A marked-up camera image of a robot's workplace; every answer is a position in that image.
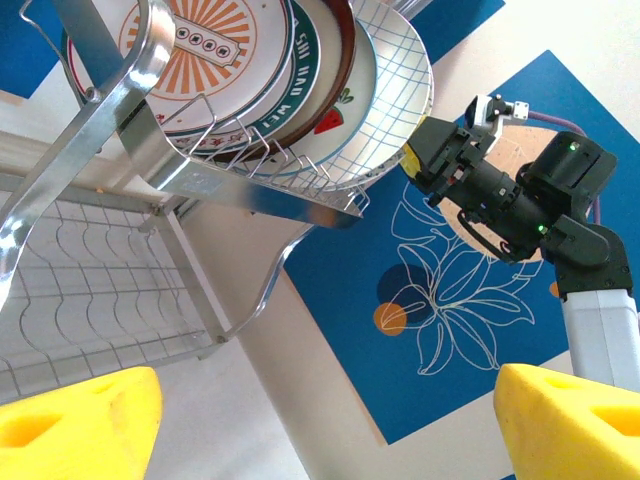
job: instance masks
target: cable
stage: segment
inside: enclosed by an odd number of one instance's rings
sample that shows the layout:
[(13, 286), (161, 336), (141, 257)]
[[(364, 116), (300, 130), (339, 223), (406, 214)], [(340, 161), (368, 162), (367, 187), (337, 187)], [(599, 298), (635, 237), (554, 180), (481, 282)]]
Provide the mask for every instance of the cable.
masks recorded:
[[(547, 115), (546, 113), (535, 112), (529, 110), (529, 120), (539, 120), (541, 122), (552, 123), (560, 127), (564, 127), (567, 130), (571, 130), (578, 135), (586, 137), (587, 134), (575, 123), (560, 117), (554, 117), (553, 115)], [(596, 225), (602, 223), (602, 211), (600, 209), (600, 197), (597, 197), (593, 202), (593, 221)]]

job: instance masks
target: white floral line drawing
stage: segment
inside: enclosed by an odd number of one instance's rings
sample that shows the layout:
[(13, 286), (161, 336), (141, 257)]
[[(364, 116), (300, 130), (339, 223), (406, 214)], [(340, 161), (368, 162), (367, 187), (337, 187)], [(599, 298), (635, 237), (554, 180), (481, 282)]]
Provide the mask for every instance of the white floral line drawing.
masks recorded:
[[(479, 370), (498, 370), (494, 329), (520, 321), (535, 324), (533, 312), (516, 294), (538, 274), (543, 262), (520, 264), (506, 282), (491, 285), (489, 274), (499, 261), (467, 245), (450, 229), (442, 214), (427, 205), (425, 198), (420, 199), (419, 206), (413, 205), (407, 188), (412, 187), (407, 184), (391, 222), (391, 235), (399, 240), (396, 250), (406, 270), (407, 284), (384, 308), (382, 327), (415, 331), (419, 375), (442, 372), (454, 352)], [(406, 222), (413, 221), (419, 222), (420, 228), (415, 224), (414, 228), (404, 228)], [(458, 267), (466, 271), (459, 275)], [(420, 279), (413, 278), (416, 268)], [(387, 312), (407, 293), (420, 300), (402, 305), (399, 312)], [(426, 318), (417, 324), (394, 326), (398, 315), (406, 318), (421, 311)]]

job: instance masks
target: wire mesh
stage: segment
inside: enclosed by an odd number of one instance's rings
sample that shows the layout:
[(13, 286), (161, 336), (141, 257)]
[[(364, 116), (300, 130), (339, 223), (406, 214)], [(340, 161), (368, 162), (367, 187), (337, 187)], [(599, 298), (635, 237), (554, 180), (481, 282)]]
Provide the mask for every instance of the wire mesh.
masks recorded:
[(182, 280), (189, 267), (138, 228), (148, 219), (51, 205), (0, 312), (0, 403), (211, 345)]

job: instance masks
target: stainless steel dish rack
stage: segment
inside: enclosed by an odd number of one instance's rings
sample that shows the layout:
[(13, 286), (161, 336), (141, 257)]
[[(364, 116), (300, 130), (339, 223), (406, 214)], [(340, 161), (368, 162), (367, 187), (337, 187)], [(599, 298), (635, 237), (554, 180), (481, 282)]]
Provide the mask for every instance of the stainless steel dish rack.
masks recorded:
[[(30, 3), (21, 16), (44, 35), (28, 17)], [(209, 127), (193, 144), (172, 145), (145, 102), (175, 40), (164, 0), (138, 0), (140, 28), (125, 59), (91, 0), (52, 3), (94, 87), (77, 89), (45, 35), (80, 111), (24, 179), (0, 176), (0, 191), (12, 192), (0, 210), (0, 403), (132, 365), (211, 353), (260, 313), (277, 272), (311, 228), (292, 238), (274, 261), (255, 313), (231, 328), (168, 208), (175, 199), (326, 227), (350, 226), (369, 204), (361, 187), (336, 190), (321, 166), (267, 142), (237, 118), (232, 121), (253, 146), (224, 164), (214, 155), (194, 156), (201, 140), (220, 126), (215, 105), (202, 96), (185, 108), (207, 102)], [(69, 187), (114, 133), (135, 173), (172, 201), (162, 207)], [(250, 171), (239, 168), (259, 149), (264, 153)], [(273, 151), (286, 160), (267, 175), (261, 169)], [(293, 173), (278, 175), (285, 168)]]

